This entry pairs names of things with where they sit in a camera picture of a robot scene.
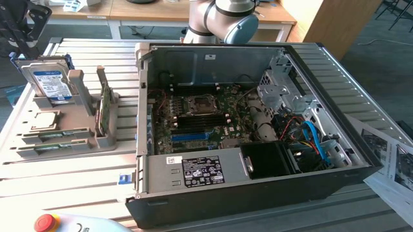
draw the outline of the green circuit board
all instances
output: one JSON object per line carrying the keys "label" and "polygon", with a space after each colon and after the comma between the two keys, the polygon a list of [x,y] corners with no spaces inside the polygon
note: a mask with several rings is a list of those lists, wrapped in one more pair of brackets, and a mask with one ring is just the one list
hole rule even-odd
{"label": "green circuit board", "polygon": [[[219,109],[218,114],[230,114],[229,118],[231,119],[231,122],[225,126],[205,128],[205,132],[209,134],[209,139],[174,143],[171,140],[171,130],[174,130],[175,127],[171,122],[174,121],[174,117],[176,116],[176,114],[171,113],[171,104],[176,100],[176,98],[182,98],[183,100],[186,99],[184,97],[174,97],[168,95],[162,108],[158,110],[163,102],[163,94],[159,93],[155,96],[155,104],[152,111],[152,119],[155,122],[154,154],[160,155],[197,150],[222,149],[222,141],[227,139],[238,139],[239,143],[251,142],[250,132],[247,132],[246,128],[243,127],[235,109],[237,100],[242,97],[243,94],[245,90],[241,90],[238,86],[222,86],[218,94],[214,95]],[[243,107],[243,105],[246,104],[245,102],[246,100],[243,99],[241,101],[239,108]],[[251,125],[253,120],[250,114],[243,113],[242,117],[245,124]]]}

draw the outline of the emergency stop button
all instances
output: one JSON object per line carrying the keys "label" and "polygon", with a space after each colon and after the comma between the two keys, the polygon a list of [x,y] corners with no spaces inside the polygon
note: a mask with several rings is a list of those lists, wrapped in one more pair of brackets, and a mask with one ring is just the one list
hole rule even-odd
{"label": "emergency stop button", "polygon": [[43,214],[35,222],[36,232],[49,232],[58,225],[56,218],[49,214]]}

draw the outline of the metal table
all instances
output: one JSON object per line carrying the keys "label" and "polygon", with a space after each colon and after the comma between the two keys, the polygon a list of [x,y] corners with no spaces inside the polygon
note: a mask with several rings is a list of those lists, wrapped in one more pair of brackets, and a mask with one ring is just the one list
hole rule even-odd
{"label": "metal table", "polygon": [[[111,218],[140,231],[119,203],[119,173],[135,167],[135,116],[139,77],[134,46],[138,40],[63,39],[51,43],[45,55],[70,53],[75,67],[86,73],[91,93],[100,92],[96,65],[106,66],[107,78],[120,94],[116,152],[110,154],[23,160],[8,149],[8,135],[24,120],[33,92],[27,86],[0,134],[1,208],[36,207],[62,213]],[[410,143],[406,134],[365,93],[323,47],[291,43],[336,103],[358,120]],[[412,227],[365,184],[342,188],[322,201],[227,216],[156,229],[167,231],[413,231]]]}

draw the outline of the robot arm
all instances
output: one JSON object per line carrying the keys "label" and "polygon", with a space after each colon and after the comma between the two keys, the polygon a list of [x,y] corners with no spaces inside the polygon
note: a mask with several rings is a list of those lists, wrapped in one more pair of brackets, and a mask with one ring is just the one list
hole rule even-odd
{"label": "robot arm", "polygon": [[213,44],[217,38],[226,44],[245,44],[258,28],[251,0],[190,1],[188,31],[184,43]]}
{"label": "robot arm", "polygon": [[[33,28],[27,24],[27,12],[35,22]],[[25,59],[39,56],[35,45],[51,14],[49,8],[35,5],[29,0],[0,0],[0,33],[9,44],[19,48]]]}

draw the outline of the motherboard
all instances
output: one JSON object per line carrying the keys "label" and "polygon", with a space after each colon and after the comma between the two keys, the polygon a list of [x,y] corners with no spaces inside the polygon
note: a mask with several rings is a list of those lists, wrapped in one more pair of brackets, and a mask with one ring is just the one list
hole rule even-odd
{"label": "motherboard", "polygon": [[154,154],[234,148],[251,142],[245,93],[239,85],[150,90]]}

